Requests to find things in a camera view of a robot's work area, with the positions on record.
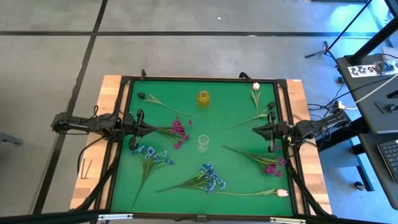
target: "clear glass cup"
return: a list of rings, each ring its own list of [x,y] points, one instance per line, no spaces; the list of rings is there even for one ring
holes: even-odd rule
[[[202,134],[201,136],[199,136],[198,142],[199,142],[198,151],[200,153],[207,152],[208,145],[209,145],[209,137],[206,134]]]

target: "sticker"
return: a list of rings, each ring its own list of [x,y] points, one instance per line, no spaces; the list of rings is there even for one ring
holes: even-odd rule
[[[376,64],[374,64],[348,67],[348,71],[353,78],[373,77],[379,75],[395,75],[396,73],[398,73],[398,60],[388,60],[383,62],[392,67],[392,69],[388,72],[378,73],[376,70]]]

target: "wooden table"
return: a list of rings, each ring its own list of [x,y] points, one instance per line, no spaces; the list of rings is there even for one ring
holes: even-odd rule
[[[99,93],[97,105],[98,114],[112,113],[114,109],[114,102],[118,97],[121,75],[105,75],[101,86],[101,91]],[[128,83],[126,84],[122,102],[120,106],[120,111],[124,111],[126,104],[126,98],[128,94]],[[305,99],[304,89],[301,80],[287,80],[287,89],[289,92],[290,106],[292,109],[294,123],[297,123],[301,119],[310,119],[310,115],[307,108],[307,101]],[[279,88],[279,95],[281,102],[284,102],[284,92],[282,88]],[[282,105],[282,114],[284,119],[287,118],[287,110],[284,103]],[[89,134],[87,144],[98,139],[97,134]],[[103,161],[105,158],[107,141],[101,140],[96,144],[88,148],[82,159],[82,164],[80,166],[80,171],[78,178],[76,180],[75,191],[73,193],[70,208],[76,208],[79,206],[84,199],[90,194],[94,189],[95,185],[98,183],[101,175],[101,169],[103,166]],[[117,144],[112,145],[111,156],[109,157],[109,164],[113,160],[114,152],[116,151]],[[326,191],[325,181],[323,179],[323,172],[318,156],[318,150],[315,146],[311,144],[304,144],[300,150],[300,158],[302,162],[302,170],[305,185],[315,198],[315,200],[322,206],[322,208],[331,213],[331,207],[329,203],[328,193]],[[99,202],[99,208],[105,208],[106,199],[108,197],[109,181],[105,185],[102,191],[101,201]],[[295,184],[295,194],[297,201],[297,208],[299,213],[304,213],[304,207],[302,203],[302,194],[300,189]]]

